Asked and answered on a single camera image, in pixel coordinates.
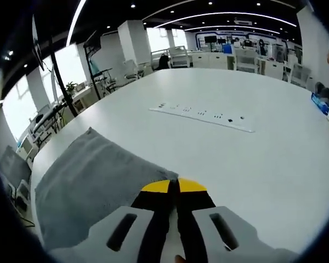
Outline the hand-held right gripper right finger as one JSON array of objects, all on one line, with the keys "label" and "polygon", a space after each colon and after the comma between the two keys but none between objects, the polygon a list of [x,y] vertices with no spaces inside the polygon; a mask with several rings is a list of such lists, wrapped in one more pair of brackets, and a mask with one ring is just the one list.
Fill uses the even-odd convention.
[{"label": "hand-held right gripper right finger", "polygon": [[298,254],[262,242],[254,226],[216,206],[201,184],[177,181],[178,231],[187,262],[296,262]]}]

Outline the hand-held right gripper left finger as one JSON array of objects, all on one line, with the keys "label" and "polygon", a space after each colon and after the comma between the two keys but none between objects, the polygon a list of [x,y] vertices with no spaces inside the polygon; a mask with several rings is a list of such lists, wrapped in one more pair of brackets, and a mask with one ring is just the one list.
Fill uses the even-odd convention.
[{"label": "hand-held right gripper left finger", "polygon": [[173,182],[143,187],[131,206],[121,206],[70,248],[50,252],[56,262],[160,262],[173,209]]}]

